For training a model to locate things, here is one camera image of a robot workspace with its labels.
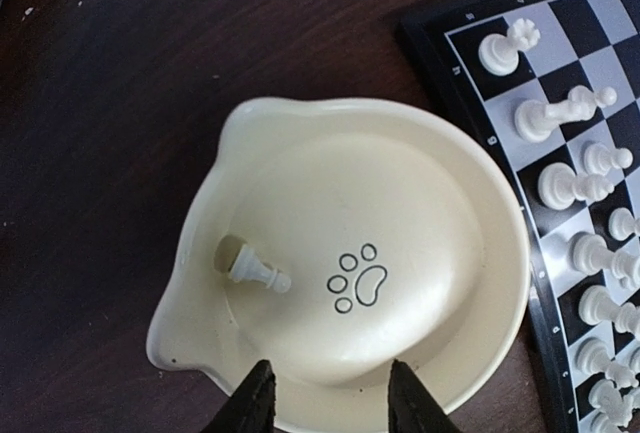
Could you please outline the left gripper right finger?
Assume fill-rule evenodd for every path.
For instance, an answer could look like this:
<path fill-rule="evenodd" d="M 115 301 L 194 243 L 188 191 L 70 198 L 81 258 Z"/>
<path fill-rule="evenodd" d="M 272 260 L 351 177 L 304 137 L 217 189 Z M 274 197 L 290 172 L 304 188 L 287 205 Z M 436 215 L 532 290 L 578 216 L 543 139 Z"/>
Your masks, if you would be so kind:
<path fill-rule="evenodd" d="M 409 365 L 395 359 L 388 384 L 388 431 L 460 433 Z"/>

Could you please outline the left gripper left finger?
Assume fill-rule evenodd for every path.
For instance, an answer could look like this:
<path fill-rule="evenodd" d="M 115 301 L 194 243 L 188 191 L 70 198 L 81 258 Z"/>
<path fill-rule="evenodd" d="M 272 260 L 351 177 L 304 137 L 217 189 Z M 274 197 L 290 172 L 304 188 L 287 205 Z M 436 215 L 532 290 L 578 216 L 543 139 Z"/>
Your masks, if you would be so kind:
<path fill-rule="evenodd" d="M 271 363 L 259 360 L 202 433 L 274 431 L 276 376 Z"/>

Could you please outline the cream cat-ear bowl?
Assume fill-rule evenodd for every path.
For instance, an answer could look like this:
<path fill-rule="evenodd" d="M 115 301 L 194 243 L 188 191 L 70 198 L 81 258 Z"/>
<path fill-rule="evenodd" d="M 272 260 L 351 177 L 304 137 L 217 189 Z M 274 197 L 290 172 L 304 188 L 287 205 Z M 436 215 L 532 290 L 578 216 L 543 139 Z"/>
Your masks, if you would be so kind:
<path fill-rule="evenodd" d="M 247 244 L 291 278 L 236 283 Z M 530 287 L 505 175 L 449 122 L 366 98 L 238 105 L 184 220 L 146 353 L 232 393 L 261 359 L 289 432 L 383 432 L 404 361 L 446 412 L 499 368 Z"/>

